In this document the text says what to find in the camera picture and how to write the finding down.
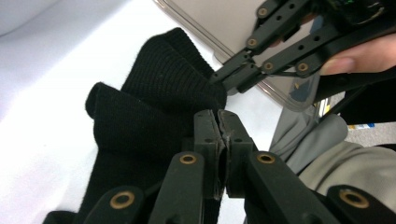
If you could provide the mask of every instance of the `finger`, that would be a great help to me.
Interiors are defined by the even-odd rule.
[[[340,73],[377,73],[396,65],[396,34],[342,51],[321,68],[321,75]]]

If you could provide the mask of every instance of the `white backdrop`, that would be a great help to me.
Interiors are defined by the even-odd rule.
[[[119,89],[145,41],[177,26],[153,1],[63,0],[0,36],[0,223],[78,210],[97,152],[84,108],[91,87]],[[219,68],[213,50],[189,36]],[[267,150],[281,107],[253,88],[227,109]],[[219,223],[243,219],[242,200],[224,200]]]

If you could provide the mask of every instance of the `transparent plastic box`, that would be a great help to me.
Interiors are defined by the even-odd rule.
[[[224,63],[244,48],[256,22],[260,0],[154,0],[166,13],[193,32],[215,51],[216,58]],[[272,55],[309,34],[312,23],[285,43],[267,49],[255,56],[258,66]],[[259,87],[283,106],[301,111],[312,105],[319,75],[308,78],[267,77]]]

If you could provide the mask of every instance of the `black knit fabric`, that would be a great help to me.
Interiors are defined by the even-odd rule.
[[[47,214],[43,224],[70,224],[73,222],[76,214],[72,212],[55,211]]]
[[[222,109],[226,91],[181,29],[152,37],[140,50],[121,90],[97,83],[86,109],[99,147],[89,186],[74,223],[83,223],[110,189],[149,189],[164,178],[182,140],[193,137],[193,115]],[[205,223],[217,223],[219,202],[206,200]]]

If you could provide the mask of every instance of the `gray fabric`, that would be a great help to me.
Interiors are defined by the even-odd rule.
[[[270,151],[286,161],[300,141],[316,126],[316,109],[308,107],[303,112],[283,108],[276,126]]]
[[[347,124],[339,116],[330,115],[300,142],[286,164],[298,174],[316,157],[336,146],[346,137]]]
[[[278,155],[294,173],[301,172],[317,156],[347,137],[343,119],[330,115],[318,123],[317,110],[304,112],[284,108],[276,127],[270,151]]]
[[[334,185],[350,185],[375,196],[396,212],[396,153],[382,147],[341,142],[315,159],[301,180],[325,195]]]

